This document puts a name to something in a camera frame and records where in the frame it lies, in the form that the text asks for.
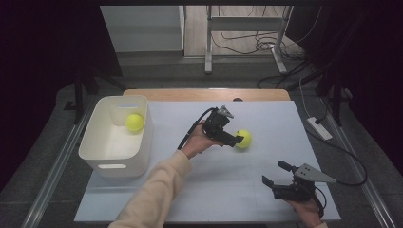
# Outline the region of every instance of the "power strip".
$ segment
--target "power strip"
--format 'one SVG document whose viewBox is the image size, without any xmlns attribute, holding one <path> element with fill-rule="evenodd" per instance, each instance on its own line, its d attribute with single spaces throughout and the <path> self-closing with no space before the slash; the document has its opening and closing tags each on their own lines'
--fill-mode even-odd
<svg viewBox="0 0 403 228">
<path fill-rule="evenodd" d="M 316 124 L 315 121 L 317 118 L 311 117 L 307 119 L 306 121 L 311 125 L 311 127 L 317 132 L 320 137 L 322 137 L 323 140 L 330 140 L 332 139 L 332 135 L 327 131 L 322 124 Z"/>
</svg>

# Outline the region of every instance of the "white wall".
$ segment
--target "white wall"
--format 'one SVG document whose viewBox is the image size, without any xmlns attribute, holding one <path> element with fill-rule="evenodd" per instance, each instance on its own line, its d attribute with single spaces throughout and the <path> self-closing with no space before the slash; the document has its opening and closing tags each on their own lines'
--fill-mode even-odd
<svg viewBox="0 0 403 228">
<path fill-rule="evenodd" d="M 102 6 L 116 52 L 183 50 L 183 6 Z"/>
</svg>

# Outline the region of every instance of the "white bin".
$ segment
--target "white bin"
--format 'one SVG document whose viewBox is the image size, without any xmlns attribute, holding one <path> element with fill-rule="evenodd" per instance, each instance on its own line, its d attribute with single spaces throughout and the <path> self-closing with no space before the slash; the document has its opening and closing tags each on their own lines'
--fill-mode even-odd
<svg viewBox="0 0 403 228">
<path fill-rule="evenodd" d="M 125 127 L 126 117 L 133 113 L 144 117 L 143 129 L 135 133 Z M 79 155 L 100 176 L 141 176 L 148 167 L 152 131 L 146 97 L 104 97 L 89 119 Z"/>
</svg>

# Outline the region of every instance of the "tennis ball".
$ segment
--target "tennis ball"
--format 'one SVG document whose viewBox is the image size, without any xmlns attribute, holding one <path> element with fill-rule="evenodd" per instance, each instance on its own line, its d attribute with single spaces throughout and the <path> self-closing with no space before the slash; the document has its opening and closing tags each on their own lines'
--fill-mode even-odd
<svg viewBox="0 0 403 228">
<path fill-rule="evenodd" d="M 235 144 L 235 146 L 244 149 L 248 147 L 252 142 L 252 134 L 247 130 L 239 130 L 235 134 L 235 137 L 242 136 L 243 140 L 240 143 Z"/>
<path fill-rule="evenodd" d="M 125 126 L 127 130 L 136 132 L 143 129 L 144 119 L 139 114 L 130 114 L 127 116 L 125 121 Z"/>
</svg>

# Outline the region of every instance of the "hand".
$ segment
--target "hand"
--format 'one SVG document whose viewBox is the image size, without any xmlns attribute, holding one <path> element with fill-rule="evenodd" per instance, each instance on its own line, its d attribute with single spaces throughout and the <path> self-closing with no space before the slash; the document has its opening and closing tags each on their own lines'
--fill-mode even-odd
<svg viewBox="0 0 403 228">
<path fill-rule="evenodd" d="M 223 143 L 209 139 L 202 131 L 202 124 L 204 121 L 196 126 L 195 130 L 190 134 L 186 144 L 182 148 L 182 152 L 188 159 L 195 157 L 204 150 L 210 148 L 212 145 L 223 146 Z"/>
<path fill-rule="evenodd" d="M 319 217 L 317 204 L 313 199 L 306 202 L 296 202 L 286 200 L 297 212 L 299 218 L 307 228 L 316 227 L 322 223 Z"/>
</svg>

